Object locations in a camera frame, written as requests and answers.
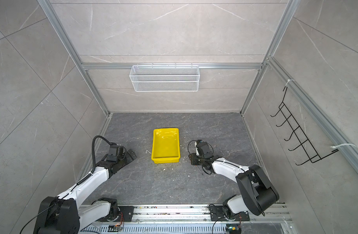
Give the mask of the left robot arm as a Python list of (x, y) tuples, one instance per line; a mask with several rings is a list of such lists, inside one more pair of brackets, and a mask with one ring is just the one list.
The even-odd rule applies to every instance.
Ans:
[(116, 199), (101, 198), (87, 207), (83, 202), (120, 169), (137, 159), (132, 149), (111, 145), (109, 153), (81, 181), (56, 197), (45, 198), (39, 207), (35, 234), (77, 234), (93, 222), (122, 220)]

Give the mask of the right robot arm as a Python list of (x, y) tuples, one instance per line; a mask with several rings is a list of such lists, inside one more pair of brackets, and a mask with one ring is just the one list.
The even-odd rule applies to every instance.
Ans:
[(242, 166), (214, 154), (207, 142), (195, 140), (195, 153), (190, 153), (191, 164), (200, 166), (207, 175), (222, 175), (238, 185), (240, 194), (226, 199), (222, 204), (221, 215), (216, 219), (235, 220), (241, 213), (265, 215), (265, 210), (278, 202), (279, 194), (258, 165)]

